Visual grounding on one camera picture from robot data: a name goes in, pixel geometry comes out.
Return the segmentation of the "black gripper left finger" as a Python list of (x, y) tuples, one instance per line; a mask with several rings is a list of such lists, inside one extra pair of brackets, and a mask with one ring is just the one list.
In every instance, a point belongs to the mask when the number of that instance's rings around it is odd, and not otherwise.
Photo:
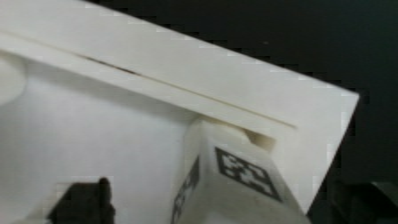
[(116, 224), (112, 187), (105, 177), (73, 183), (47, 216), (52, 224)]

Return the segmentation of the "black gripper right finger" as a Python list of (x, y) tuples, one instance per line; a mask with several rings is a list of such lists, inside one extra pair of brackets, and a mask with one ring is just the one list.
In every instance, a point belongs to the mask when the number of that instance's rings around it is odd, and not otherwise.
[(333, 189), (333, 224), (398, 224), (398, 185), (347, 184)]

